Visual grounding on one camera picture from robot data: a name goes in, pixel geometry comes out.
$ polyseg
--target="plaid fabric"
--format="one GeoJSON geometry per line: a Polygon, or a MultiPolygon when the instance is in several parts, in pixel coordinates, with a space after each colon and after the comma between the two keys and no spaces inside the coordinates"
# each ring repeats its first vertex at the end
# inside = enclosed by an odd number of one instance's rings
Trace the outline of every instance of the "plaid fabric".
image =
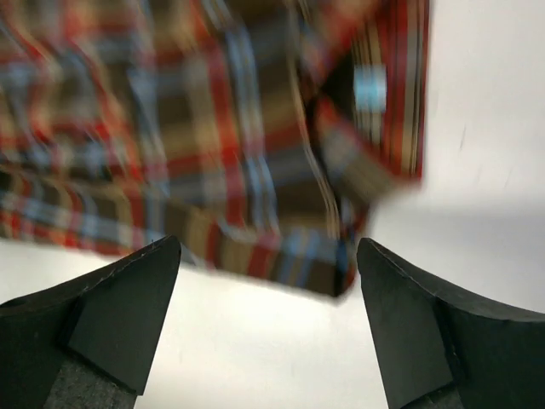
{"type": "Polygon", "coordinates": [[[427,1],[2,0],[0,237],[174,234],[184,262],[341,295],[369,205],[422,174],[427,1]],[[349,52],[386,66],[385,112],[319,92],[349,52]]]}

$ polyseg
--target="red stripe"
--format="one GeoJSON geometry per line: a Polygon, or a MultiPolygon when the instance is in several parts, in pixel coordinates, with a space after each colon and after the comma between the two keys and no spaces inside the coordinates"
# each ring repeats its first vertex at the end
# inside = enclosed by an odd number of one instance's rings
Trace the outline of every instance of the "red stripe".
{"type": "Polygon", "coordinates": [[[195,40],[200,43],[201,41],[210,37],[208,27],[204,22],[205,13],[199,0],[192,0],[189,7],[193,23],[193,35],[195,36],[195,40]]]}
{"type": "MultiPolygon", "coordinates": [[[[69,134],[70,140],[76,146],[78,143],[86,143],[89,141],[89,137],[83,130],[90,131],[91,134],[104,135],[106,128],[103,123],[97,124],[83,124],[77,126],[71,123],[53,124],[52,130],[54,135],[59,133],[69,134]]],[[[284,129],[272,132],[265,138],[265,149],[268,153],[281,151],[291,147],[297,147],[301,145],[301,132],[299,131],[299,124],[294,122],[284,129]]],[[[23,134],[18,134],[13,137],[7,137],[0,134],[0,146],[5,151],[7,149],[21,149],[31,147],[31,143],[24,137],[23,134]]],[[[180,176],[191,173],[197,173],[203,171],[203,165],[215,164],[215,158],[223,156],[225,165],[235,165],[239,163],[236,156],[222,155],[221,151],[209,151],[205,157],[201,154],[195,153],[193,155],[180,156],[178,158],[172,158],[167,162],[167,167],[172,176],[180,176]]],[[[113,175],[122,175],[123,170],[117,164],[111,164],[111,170],[113,175]]],[[[147,171],[147,165],[143,164],[138,168],[139,173],[145,173],[147,171]]]]}
{"type": "Polygon", "coordinates": [[[20,197],[19,197],[19,200],[17,200],[17,205],[15,207],[17,211],[12,212],[11,220],[9,221],[11,224],[11,231],[12,231],[14,239],[20,238],[21,225],[24,221],[24,219],[20,215],[20,212],[25,208],[26,201],[28,199],[28,196],[31,193],[30,182],[27,179],[23,179],[23,178],[20,178],[19,180],[23,184],[23,187],[20,190],[20,193],[19,193],[20,197]]]}
{"type": "Polygon", "coordinates": [[[39,70],[39,80],[31,84],[29,87],[28,113],[31,132],[37,139],[37,141],[49,142],[51,141],[51,134],[47,130],[47,125],[46,129],[43,129],[40,124],[38,124],[37,119],[37,109],[39,109],[40,97],[42,95],[43,89],[45,88],[45,84],[49,81],[47,69],[44,69],[44,65],[46,64],[45,56],[36,46],[26,40],[25,36],[20,33],[20,30],[18,30],[18,25],[13,24],[11,19],[11,14],[13,13],[12,3],[9,0],[3,1],[8,2],[7,7],[4,10],[4,13],[6,15],[5,23],[7,28],[10,30],[11,34],[15,37],[17,42],[23,46],[26,55],[36,63],[36,66],[39,70]]]}
{"type": "Polygon", "coordinates": [[[133,219],[132,234],[133,242],[132,247],[134,249],[141,249],[146,245],[146,239],[144,238],[143,229],[146,227],[146,215],[144,212],[144,203],[141,197],[134,194],[128,194],[130,214],[133,219]]]}
{"type": "MultiPolygon", "coordinates": [[[[116,168],[118,173],[115,173],[114,175],[123,177],[128,174],[128,176],[131,176],[137,181],[143,181],[143,175],[140,172],[140,167],[138,166],[139,156],[135,147],[134,139],[132,137],[131,128],[128,124],[125,124],[121,118],[116,118],[114,116],[114,111],[110,106],[108,93],[104,88],[104,84],[100,80],[100,76],[98,75],[98,69],[95,63],[89,58],[88,55],[83,52],[83,50],[74,41],[74,38],[77,35],[81,34],[82,32],[86,32],[89,27],[85,26],[85,24],[81,21],[81,19],[79,18],[79,13],[75,8],[72,7],[71,0],[65,0],[63,5],[65,10],[63,20],[63,33],[65,36],[65,40],[68,44],[70,44],[73,48],[77,49],[80,52],[80,55],[87,64],[90,77],[93,80],[95,89],[97,91],[97,100],[99,102],[100,111],[104,119],[102,122],[96,124],[93,127],[93,131],[97,136],[99,136],[101,141],[110,141],[113,137],[121,139],[122,144],[126,149],[126,153],[129,158],[129,163],[125,164],[127,171],[119,166],[116,168]],[[110,133],[109,127],[106,125],[109,125],[113,128],[113,135],[110,133]]],[[[120,21],[118,23],[121,24],[121,26],[126,26],[126,20],[133,21],[133,19],[130,19],[128,17],[120,17],[120,21]]],[[[108,25],[108,27],[117,30],[120,26],[117,26],[116,24],[117,23],[113,23],[111,26],[108,25]]]]}
{"type": "Polygon", "coordinates": [[[388,157],[378,156],[375,146],[362,140],[353,123],[345,119],[334,107],[333,103],[326,97],[320,97],[316,106],[316,118],[318,118],[319,134],[323,138],[343,137],[346,142],[353,145],[354,149],[361,152],[363,158],[357,160],[373,160],[378,163],[387,173],[396,176],[400,180],[412,180],[413,175],[401,172],[400,167],[392,167],[388,157]]]}
{"type": "Polygon", "coordinates": [[[350,287],[352,287],[352,284],[355,279],[356,279],[356,268],[353,265],[351,265],[347,271],[347,279],[343,286],[344,287],[343,292],[345,292],[346,290],[349,290],[350,287]]]}
{"type": "Polygon", "coordinates": [[[268,266],[273,254],[278,254],[278,236],[271,233],[263,234],[252,250],[250,262],[248,263],[248,276],[257,279],[266,279],[269,271],[268,266]]]}
{"type": "MultiPolygon", "coordinates": [[[[19,215],[9,214],[6,210],[0,210],[0,222],[2,224],[12,224],[13,226],[14,218],[20,221],[19,215]]],[[[55,245],[86,249],[86,247],[82,245],[80,240],[78,240],[75,243],[71,243],[71,244],[74,244],[74,246],[66,245],[65,240],[58,239],[59,234],[56,231],[57,231],[56,228],[45,227],[44,225],[39,223],[34,224],[33,226],[33,235],[37,239],[45,240],[55,245]]],[[[104,242],[96,241],[94,242],[94,244],[95,246],[93,250],[104,256],[120,256],[120,255],[128,254],[132,252],[133,250],[137,250],[137,249],[128,249],[128,248],[122,247],[117,243],[104,243],[104,242]]]]}
{"type": "Polygon", "coordinates": [[[221,230],[217,223],[212,223],[209,227],[208,237],[206,239],[206,261],[214,267],[220,266],[220,254],[218,253],[218,244],[220,243],[221,230]]]}
{"type": "Polygon", "coordinates": [[[0,55],[0,64],[8,64],[10,62],[22,62],[26,57],[19,51],[5,51],[5,54],[0,55]]]}
{"type": "MultiPolygon", "coordinates": [[[[227,67],[219,46],[210,52],[208,68],[210,92],[212,93],[214,102],[215,124],[220,137],[221,162],[227,167],[238,162],[240,146],[231,116],[232,102],[227,67]]],[[[240,172],[238,172],[237,177],[226,178],[226,184],[228,197],[226,209],[227,222],[235,226],[243,226],[246,203],[240,195],[232,193],[244,190],[244,179],[240,172]]]]}
{"type": "Polygon", "coordinates": [[[363,26],[373,14],[381,7],[382,2],[376,0],[371,4],[363,2],[362,7],[353,11],[352,14],[346,15],[346,11],[342,9],[341,2],[323,3],[318,12],[318,19],[322,20],[319,26],[321,30],[317,34],[323,39],[326,47],[325,55],[327,58],[333,59],[329,61],[327,67],[320,67],[320,75],[318,80],[325,80],[329,70],[336,65],[336,60],[342,57],[350,49],[353,37],[358,29],[363,26]]]}
{"type": "Polygon", "coordinates": [[[49,158],[51,160],[51,173],[59,174],[62,166],[62,156],[60,154],[60,148],[58,145],[52,146],[48,149],[49,158]]]}
{"type": "Polygon", "coordinates": [[[62,36],[66,41],[71,41],[74,37],[85,36],[86,39],[92,39],[104,34],[119,34],[129,32],[135,28],[135,15],[133,13],[118,13],[116,15],[108,15],[108,21],[91,18],[80,18],[77,4],[73,0],[64,0],[62,3],[63,23],[62,36]]]}
{"type": "Polygon", "coordinates": [[[63,245],[65,247],[77,248],[80,247],[80,240],[77,232],[81,227],[83,205],[79,196],[69,187],[66,188],[66,193],[68,193],[68,196],[70,196],[70,200],[72,202],[72,208],[69,210],[72,217],[68,230],[65,232],[66,237],[63,245]]]}
{"type": "Polygon", "coordinates": [[[364,228],[365,223],[367,222],[367,217],[369,215],[369,209],[360,210],[354,219],[352,229],[355,233],[361,232],[364,228]]]}
{"type": "MultiPolygon", "coordinates": [[[[215,39],[210,36],[203,37],[198,40],[199,52],[206,52],[210,48],[216,46],[215,39]]],[[[157,68],[166,66],[174,66],[182,63],[188,55],[194,53],[194,49],[181,49],[177,43],[161,43],[155,44],[155,65],[157,68]]]]}

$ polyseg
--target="fabric fold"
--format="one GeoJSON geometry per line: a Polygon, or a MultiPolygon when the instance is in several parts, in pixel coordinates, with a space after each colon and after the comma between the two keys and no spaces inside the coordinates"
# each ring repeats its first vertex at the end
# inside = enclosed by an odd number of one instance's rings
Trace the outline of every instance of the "fabric fold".
{"type": "Polygon", "coordinates": [[[0,237],[173,234],[202,268],[350,287],[369,207],[422,174],[427,0],[44,3],[0,4],[0,237]],[[329,91],[346,58],[386,67],[384,112],[329,91]]]}

